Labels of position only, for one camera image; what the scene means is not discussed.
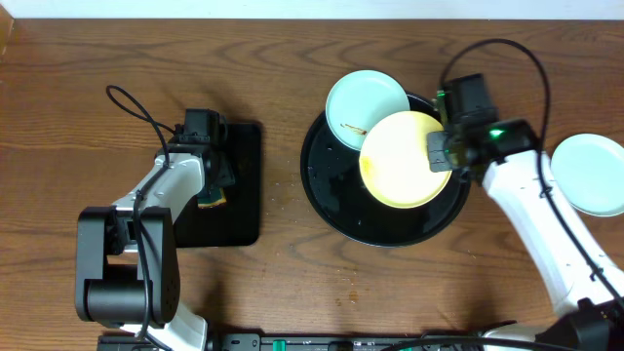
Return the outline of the green and yellow sponge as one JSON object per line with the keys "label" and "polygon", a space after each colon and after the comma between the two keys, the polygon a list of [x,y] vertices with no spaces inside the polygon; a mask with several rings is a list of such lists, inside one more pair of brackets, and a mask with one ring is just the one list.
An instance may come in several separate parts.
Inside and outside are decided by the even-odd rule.
{"label": "green and yellow sponge", "polygon": [[200,209],[219,207],[227,202],[222,188],[205,188],[197,194],[196,198]]}

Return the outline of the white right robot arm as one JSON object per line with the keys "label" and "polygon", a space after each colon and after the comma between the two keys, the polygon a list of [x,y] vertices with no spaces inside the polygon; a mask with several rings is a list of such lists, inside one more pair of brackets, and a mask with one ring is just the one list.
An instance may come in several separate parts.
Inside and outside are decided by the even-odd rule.
{"label": "white right robot arm", "polygon": [[434,172],[461,171],[506,214],[535,263],[557,321],[543,330],[509,325],[484,333],[503,349],[620,350],[623,272],[556,183],[524,120],[454,127],[426,136]]}

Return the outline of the yellow plate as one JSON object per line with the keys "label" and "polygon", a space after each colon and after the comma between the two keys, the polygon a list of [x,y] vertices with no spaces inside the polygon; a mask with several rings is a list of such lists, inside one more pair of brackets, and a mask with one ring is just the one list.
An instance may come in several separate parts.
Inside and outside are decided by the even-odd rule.
{"label": "yellow plate", "polygon": [[395,209],[420,207],[437,197],[451,172],[430,169],[427,135],[442,124],[423,112],[394,113],[369,132],[359,156],[359,171],[368,192]]}

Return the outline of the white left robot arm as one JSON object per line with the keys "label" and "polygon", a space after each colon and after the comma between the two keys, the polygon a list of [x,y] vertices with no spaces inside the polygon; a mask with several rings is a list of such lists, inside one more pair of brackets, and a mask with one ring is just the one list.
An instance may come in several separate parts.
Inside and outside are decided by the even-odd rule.
{"label": "white left robot arm", "polygon": [[77,220],[75,309],[86,322],[159,350],[205,350],[208,322],[180,301],[175,223],[230,168],[219,144],[166,144],[154,166],[108,207]]}

